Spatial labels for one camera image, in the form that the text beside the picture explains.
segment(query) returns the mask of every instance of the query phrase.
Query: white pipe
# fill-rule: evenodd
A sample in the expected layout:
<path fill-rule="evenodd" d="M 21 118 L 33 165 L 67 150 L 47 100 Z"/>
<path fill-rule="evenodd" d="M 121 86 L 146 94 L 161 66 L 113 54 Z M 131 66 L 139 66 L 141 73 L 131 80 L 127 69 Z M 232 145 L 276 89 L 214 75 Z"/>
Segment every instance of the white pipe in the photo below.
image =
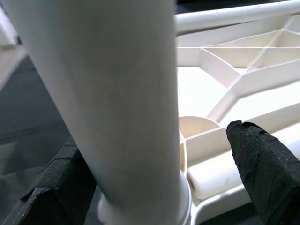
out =
<path fill-rule="evenodd" d="M 173 6 L 173 0 L 4 1 L 105 195 L 99 215 L 108 225 L 181 225 L 188 216 Z"/>
<path fill-rule="evenodd" d="M 208 28 L 268 19 L 300 12 L 300 0 L 224 8 L 176 15 L 178 35 Z"/>

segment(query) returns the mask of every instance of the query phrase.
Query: gray floor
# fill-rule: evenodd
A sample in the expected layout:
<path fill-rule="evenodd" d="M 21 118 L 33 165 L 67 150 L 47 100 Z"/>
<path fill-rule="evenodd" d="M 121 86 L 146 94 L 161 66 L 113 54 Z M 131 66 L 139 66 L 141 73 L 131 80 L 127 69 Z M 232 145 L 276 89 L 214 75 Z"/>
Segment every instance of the gray floor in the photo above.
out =
<path fill-rule="evenodd" d="M 0 224 L 70 136 L 27 57 L 0 92 Z M 97 219 L 97 189 L 86 225 Z"/>

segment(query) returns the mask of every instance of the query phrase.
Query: white plastic frame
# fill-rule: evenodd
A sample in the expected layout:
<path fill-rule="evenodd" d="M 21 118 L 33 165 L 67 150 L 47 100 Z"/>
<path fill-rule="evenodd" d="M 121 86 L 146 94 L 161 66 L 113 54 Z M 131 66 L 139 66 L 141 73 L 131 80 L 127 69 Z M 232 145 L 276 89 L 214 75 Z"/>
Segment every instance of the white plastic frame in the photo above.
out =
<path fill-rule="evenodd" d="M 228 122 L 252 121 L 300 157 L 300 16 L 196 32 L 177 37 L 177 44 L 179 112 L 220 125 L 184 139 L 192 224 L 199 225 L 250 202 L 230 157 Z M 195 84 L 201 81 L 205 94 Z M 213 106 L 205 100 L 210 96 Z"/>

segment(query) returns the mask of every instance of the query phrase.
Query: white plastic pole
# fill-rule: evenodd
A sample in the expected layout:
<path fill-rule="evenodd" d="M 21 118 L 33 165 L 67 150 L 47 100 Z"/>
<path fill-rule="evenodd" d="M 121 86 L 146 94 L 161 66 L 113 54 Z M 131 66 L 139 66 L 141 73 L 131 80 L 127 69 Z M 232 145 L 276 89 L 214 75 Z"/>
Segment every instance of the white plastic pole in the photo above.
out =
<path fill-rule="evenodd" d="M 186 221 L 173 0 L 5 0 L 4 6 L 104 193 L 100 219 Z"/>
<path fill-rule="evenodd" d="M 300 12 L 300 0 L 183 13 L 175 16 L 176 32 L 180 35 L 196 30 L 269 19 L 298 12 Z"/>

